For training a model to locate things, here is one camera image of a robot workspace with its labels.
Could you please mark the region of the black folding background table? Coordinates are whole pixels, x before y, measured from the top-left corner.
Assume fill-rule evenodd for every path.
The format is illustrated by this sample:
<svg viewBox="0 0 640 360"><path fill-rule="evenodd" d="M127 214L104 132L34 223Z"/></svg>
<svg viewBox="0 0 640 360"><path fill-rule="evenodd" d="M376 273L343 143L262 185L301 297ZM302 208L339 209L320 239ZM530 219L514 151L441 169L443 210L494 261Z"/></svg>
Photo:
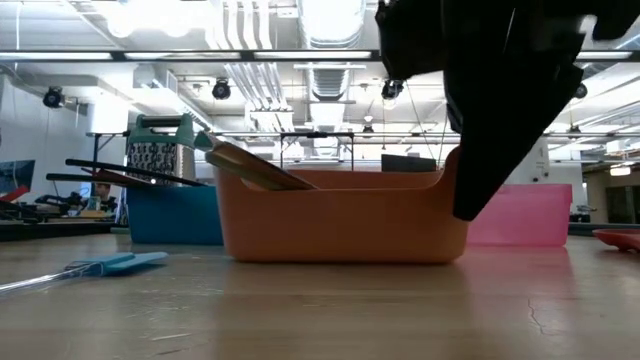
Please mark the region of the black folding background table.
<svg viewBox="0 0 640 360"><path fill-rule="evenodd" d="M278 135L280 140L280 167L284 168L284 142L286 138L294 138L295 140L299 137L304 137L307 139L323 139L323 138L342 138L346 137L350 139L350 152L351 152L351 161L350 161L350 169L351 171L355 171L355 134L353 132L323 132L323 131L308 131L308 132L283 132Z"/></svg>

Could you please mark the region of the teal blue plastic bin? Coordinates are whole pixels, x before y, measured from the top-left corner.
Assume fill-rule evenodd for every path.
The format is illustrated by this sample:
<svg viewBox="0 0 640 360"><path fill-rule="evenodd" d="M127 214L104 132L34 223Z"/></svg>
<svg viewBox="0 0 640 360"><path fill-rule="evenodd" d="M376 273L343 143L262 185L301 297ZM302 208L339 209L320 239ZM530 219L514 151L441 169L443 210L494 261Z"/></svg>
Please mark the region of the teal blue plastic bin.
<svg viewBox="0 0 640 360"><path fill-rule="evenodd" d="M126 204L133 243L223 244L214 186L129 188Z"/></svg>

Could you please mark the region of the black background robot arms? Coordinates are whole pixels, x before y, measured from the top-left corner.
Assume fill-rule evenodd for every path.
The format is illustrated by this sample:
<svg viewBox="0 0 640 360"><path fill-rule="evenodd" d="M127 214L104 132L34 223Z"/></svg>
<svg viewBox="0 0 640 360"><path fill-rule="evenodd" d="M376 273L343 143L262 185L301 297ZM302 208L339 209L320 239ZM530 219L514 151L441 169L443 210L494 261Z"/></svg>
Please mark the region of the black background robot arms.
<svg viewBox="0 0 640 360"><path fill-rule="evenodd" d="M61 216L86 218L111 216L118 207L115 197L100 195L82 197L77 192L72 192L68 197L42 195L35 200L35 203L56 208Z"/></svg>

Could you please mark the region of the black overhead frame beam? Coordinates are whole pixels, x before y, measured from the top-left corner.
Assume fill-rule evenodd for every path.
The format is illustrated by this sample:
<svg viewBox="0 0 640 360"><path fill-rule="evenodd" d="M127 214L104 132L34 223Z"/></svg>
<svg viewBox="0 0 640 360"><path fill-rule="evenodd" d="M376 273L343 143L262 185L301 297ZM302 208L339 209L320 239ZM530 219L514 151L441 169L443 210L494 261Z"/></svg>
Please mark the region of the black overhead frame beam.
<svg viewBox="0 0 640 360"><path fill-rule="evenodd" d="M0 62L380 62L378 50L172 50L172 51L0 51Z"/></svg>

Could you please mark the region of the silver ventilation duct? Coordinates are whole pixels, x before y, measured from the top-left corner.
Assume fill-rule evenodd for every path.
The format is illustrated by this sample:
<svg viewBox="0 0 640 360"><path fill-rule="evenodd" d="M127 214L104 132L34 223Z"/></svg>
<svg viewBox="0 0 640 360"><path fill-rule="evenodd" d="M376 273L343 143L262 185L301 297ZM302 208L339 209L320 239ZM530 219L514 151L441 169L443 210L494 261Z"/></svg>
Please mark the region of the silver ventilation duct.
<svg viewBox="0 0 640 360"><path fill-rule="evenodd" d="M366 13L366 0L296 0L304 45L316 50L357 47ZM337 101L346 92L349 70L309 71L311 93L318 100Z"/></svg>

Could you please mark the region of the black background monitor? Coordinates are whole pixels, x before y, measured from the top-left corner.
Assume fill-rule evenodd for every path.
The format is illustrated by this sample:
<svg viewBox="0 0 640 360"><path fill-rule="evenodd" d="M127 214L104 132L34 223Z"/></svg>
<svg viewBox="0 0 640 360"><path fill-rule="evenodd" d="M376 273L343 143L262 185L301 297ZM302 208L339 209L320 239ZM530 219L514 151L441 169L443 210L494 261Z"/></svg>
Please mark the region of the black background monitor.
<svg viewBox="0 0 640 360"><path fill-rule="evenodd" d="M437 162L434 159L391 154L381 155L382 172L420 173L436 170Z"/></svg>

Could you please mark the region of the person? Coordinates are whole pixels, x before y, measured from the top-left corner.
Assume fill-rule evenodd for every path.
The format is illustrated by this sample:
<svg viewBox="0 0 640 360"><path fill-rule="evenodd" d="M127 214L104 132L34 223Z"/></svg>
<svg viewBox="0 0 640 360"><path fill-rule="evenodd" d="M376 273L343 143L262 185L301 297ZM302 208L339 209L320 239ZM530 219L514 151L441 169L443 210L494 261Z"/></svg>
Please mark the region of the person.
<svg viewBox="0 0 640 360"><path fill-rule="evenodd" d="M111 185L107 183L95 184L95 195L100 200L100 209L105 212L114 212L117 208L117 199L111 195Z"/></svg>

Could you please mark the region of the blue screen monitor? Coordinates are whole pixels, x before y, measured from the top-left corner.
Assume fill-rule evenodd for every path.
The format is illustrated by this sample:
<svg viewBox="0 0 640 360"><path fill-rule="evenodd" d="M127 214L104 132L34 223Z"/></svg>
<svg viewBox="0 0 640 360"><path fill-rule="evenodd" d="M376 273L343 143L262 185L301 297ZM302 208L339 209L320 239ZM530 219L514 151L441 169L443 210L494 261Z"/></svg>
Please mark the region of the blue screen monitor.
<svg viewBox="0 0 640 360"><path fill-rule="evenodd" d="M31 189L35 169L34 160L0 162L0 195L20 187Z"/></svg>

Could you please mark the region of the pink translucent plastic bin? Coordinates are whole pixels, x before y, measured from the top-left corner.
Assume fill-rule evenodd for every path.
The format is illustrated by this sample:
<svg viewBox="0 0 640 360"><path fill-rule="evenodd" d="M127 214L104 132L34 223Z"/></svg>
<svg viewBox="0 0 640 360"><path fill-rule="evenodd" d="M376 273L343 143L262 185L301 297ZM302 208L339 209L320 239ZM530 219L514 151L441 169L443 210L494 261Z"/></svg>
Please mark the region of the pink translucent plastic bin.
<svg viewBox="0 0 640 360"><path fill-rule="evenodd" d="M504 185L470 223L470 246L563 247L568 237L569 184Z"/></svg>

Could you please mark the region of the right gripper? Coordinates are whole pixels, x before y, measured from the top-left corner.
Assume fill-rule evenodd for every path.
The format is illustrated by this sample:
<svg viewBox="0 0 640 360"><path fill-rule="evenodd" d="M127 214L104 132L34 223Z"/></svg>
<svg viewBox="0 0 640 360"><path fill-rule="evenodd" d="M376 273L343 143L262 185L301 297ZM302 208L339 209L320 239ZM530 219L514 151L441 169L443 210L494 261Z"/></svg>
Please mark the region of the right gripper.
<svg viewBox="0 0 640 360"><path fill-rule="evenodd" d="M549 0L378 0L380 59L393 80L503 57L551 53L573 60L581 15ZM574 65L444 73L450 116L461 122L453 215L474 220L574 96Z"/></svg>

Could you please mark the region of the black long-handled utensil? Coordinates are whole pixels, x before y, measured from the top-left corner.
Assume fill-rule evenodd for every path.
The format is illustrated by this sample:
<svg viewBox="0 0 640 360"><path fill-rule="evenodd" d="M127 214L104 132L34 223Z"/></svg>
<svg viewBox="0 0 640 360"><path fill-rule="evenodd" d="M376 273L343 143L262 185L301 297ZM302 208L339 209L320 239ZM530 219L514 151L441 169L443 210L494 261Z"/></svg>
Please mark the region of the black long-handled utensil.
<svg viewBox="0 0 640 360"><path fill-rule="evenodd" d="M49 180L49 181L70 181L70 182L92 182L92 183L98 183L96 180L92 180L91 179L91 175L49 173L49 174L46 175L46 179Z"/></svg>

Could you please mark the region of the black background frame rail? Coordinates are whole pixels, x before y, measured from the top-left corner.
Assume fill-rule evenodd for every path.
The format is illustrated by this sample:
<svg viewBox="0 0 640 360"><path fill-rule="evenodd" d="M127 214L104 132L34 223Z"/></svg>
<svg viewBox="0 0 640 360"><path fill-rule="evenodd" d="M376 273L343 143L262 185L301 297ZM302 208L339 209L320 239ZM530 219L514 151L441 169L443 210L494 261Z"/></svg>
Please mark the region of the black background frame rail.
<svg viewBox="0 0 640 360"><path fill-rule="evenodd" d="M287 137L304 137L304 138L328 138L328 137L349 137L349 138L451 138L459 140L461 136L453 132L213 132L213 136L229 137L229 138L287 138ZM640 138L640 132L551 132L543 133L541 137L559 138L567 141L578 141L584 139L589 141L591 138Z"/></svg>

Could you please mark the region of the blue handled utensil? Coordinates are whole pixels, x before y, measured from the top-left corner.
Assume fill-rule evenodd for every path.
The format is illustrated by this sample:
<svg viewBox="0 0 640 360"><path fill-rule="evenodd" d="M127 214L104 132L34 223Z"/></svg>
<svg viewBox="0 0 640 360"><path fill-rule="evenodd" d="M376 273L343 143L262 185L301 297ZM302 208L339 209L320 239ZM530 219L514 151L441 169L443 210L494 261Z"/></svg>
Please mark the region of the blue handled utensil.
<svg viewBox="0 0 640 360"><path fill-rule="evenodd" d="M50 282L83 277L107 277L132 274L169 256L167 252L132 253L120 252L113 255L98 256L69 263L57 273L0 285L0 294L35 287Z"/></svg>

